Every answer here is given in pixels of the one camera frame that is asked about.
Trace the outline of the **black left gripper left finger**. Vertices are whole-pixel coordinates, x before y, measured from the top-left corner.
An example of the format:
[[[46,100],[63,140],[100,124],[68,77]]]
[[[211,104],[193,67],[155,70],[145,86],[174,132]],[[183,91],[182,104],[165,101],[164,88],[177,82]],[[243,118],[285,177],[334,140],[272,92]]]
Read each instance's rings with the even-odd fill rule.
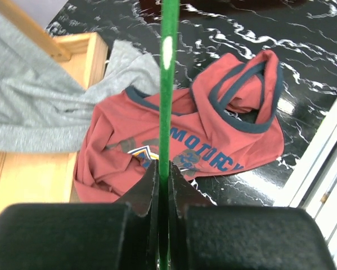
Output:
[[[156,269],[158,163],[114,203],[13,204],[0,214],[0,269]]]

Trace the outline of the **salmon pink tank top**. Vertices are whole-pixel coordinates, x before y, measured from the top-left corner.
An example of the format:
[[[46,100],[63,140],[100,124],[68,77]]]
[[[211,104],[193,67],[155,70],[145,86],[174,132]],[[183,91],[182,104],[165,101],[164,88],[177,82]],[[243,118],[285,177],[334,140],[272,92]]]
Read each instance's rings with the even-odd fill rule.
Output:
[[[245,63],[227,53],[174,90],[169,158],[184,178],[240,173],[281,156],[283,82],[277,55],[264,50]],[[117,201],[159,158],[160,100],[130,86],[95,106],[73,173],[80,201]]]

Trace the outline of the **green hanger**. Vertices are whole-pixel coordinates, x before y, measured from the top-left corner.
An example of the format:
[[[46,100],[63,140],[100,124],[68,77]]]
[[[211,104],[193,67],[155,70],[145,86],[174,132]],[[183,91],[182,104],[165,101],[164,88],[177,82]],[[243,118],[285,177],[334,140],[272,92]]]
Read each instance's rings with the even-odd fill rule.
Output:
[[[161,7],[160,106],[159,106],[159,268],[168,269],[168,177],[173,81],[176,64],[180,1],[163,1]]]

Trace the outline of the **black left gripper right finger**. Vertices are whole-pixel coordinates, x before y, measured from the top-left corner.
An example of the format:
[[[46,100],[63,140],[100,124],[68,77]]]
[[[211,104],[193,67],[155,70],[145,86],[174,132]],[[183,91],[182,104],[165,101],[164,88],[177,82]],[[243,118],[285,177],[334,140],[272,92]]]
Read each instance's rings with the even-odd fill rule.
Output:
[[[172,165],[168,180],[172,269],[335,269],[303,209],[215,206]]]

